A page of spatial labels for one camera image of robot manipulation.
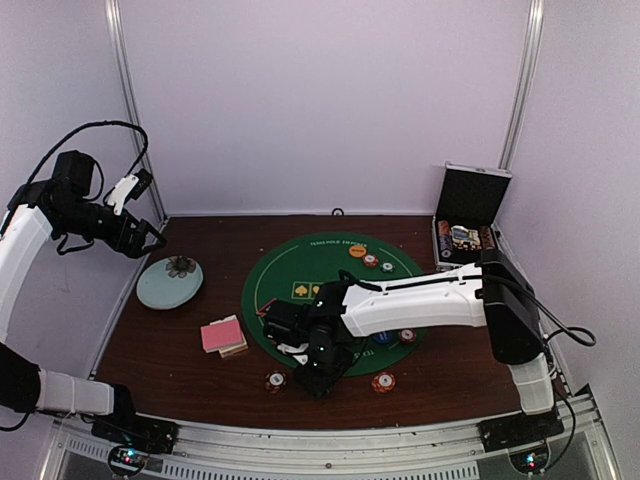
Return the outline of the blue small blind button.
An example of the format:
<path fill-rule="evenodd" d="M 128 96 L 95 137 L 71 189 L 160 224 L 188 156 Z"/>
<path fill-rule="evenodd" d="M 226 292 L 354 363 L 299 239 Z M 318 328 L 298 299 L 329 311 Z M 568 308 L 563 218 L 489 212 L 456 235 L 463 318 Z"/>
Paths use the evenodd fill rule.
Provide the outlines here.
<path fill-rule="evenodd" d="M 388 345 L 393 340 L 393 335 L 389 332 L 379 332 L 372 336 L 373 341 L 379 345 Z"/>

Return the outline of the orange chip stack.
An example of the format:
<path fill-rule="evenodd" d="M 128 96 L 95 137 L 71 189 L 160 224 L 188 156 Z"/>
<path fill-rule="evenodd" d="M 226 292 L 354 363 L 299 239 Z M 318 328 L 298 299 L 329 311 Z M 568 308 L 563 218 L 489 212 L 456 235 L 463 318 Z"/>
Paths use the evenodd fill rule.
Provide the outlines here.
<path fill-rule="evenodd" d="M 376 393 L 388 393 L 394 390 L 396 378 L 390 372 L 380 372 L 373 377 L 371 386 Z"/>

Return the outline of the red black chip stack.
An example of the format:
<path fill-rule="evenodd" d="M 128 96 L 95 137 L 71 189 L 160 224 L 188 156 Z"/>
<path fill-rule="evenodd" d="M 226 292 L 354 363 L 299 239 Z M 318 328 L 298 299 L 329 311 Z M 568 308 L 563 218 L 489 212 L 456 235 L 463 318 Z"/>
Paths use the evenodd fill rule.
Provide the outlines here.
<path fill-rule="evenodd" d="M 270 394 L 280 393 L 287 383 L 287 376 L 284 372 L 275 370 L 265 376 L 265 390 Z"/>

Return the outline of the green chip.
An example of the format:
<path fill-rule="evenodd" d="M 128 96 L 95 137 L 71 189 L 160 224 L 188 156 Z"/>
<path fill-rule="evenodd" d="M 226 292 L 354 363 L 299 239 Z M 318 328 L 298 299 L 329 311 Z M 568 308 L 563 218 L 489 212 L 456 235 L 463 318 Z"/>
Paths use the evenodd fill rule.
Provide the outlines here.
<path fill-rule="evenodd" d="M 391 273 L 391 272 L 393 272 L 395 270 L 395 266 L 391 262 L 383 262 L 380 265 L 380 269 L 385 273 Z"/>

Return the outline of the orange big blind button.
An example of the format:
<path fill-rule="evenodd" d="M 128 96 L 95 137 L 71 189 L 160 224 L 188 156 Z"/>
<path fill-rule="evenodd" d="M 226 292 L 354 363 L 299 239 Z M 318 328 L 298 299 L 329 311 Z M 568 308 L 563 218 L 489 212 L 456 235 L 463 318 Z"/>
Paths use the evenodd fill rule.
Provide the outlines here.
<path fill-rule="evenodd" d="M 354 244 L 349 247 L 348 253 L 353 258 L 363 258 L 367 255 L 367 248 L 364 245 Z"/>

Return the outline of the red-backed playing card deck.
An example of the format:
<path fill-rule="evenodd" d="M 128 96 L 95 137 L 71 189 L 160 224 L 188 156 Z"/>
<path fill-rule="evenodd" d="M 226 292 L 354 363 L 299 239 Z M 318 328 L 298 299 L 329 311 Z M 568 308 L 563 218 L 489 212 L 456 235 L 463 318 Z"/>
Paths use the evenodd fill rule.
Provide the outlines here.
<path fill-rule="evenodd" d="M 200 332 L 202 348 L 206 353 L 232 348 L 244 342 L 244 336 L 237 319 L 203 326 Z"/>

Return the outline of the black red triangular dealer marker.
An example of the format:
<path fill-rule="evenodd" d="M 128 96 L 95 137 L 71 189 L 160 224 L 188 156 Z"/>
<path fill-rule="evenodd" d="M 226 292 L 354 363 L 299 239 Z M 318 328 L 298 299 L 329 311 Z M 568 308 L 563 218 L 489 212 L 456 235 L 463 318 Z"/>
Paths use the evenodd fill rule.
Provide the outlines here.
<path fill-rule="evenodd" d="M 264 317 L 266 315 L 266 313 L 268 312 L 268 310 L 270 309 L 271 305 L 273 303 L 275 303 L 277 301 L 276 298 L 271 299 L 270 301 L 268 301 L 266 304 L 264 304 L 262 307 L 260 307 L 257 311 L 256 311 L 256 315 L 258 317 Z"/>

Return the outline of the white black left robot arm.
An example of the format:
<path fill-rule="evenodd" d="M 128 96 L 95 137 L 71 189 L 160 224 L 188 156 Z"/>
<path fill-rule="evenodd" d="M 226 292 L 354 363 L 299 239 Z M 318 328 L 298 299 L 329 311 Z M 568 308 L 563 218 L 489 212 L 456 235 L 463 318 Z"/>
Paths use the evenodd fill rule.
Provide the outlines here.
<path fill-rule="evenodd" d="M 1 226 L 2 341 L 26 276 L 49 240 L 77 234 L 89 242 L 102 240 L 133 259 L 166 245 L 156 228 L 124 208 L 126 201 L 120 194 L 105 205 L 82 201 L 58 181 L 19 188 Z M 24 416 L 44 411 L 105 417 L 106 429 L 123 444 L 137 442 L 144 433 L 128 387 L 47 371 L 6 344 L 1 345 L 1 405 Z"/>

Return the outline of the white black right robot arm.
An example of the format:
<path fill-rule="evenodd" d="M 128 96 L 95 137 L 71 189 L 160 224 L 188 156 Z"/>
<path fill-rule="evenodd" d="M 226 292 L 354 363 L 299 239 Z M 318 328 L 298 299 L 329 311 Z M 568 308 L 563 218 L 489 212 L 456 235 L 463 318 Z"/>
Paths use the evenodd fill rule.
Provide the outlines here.
<path fill-rule="evenodd" d="M 323 398 L 351 367 L 359 338 L 403 329 L 485 327 L 493 357 L 508 367 L 519 395 L 513 433 L 530 442 L 559 426 L 534 300 L 532 287 L 497 250 L 422 277 L 365 281 L 340 271 L 298 315 L 306 361 L 295 378 L 313 397 Z"/>

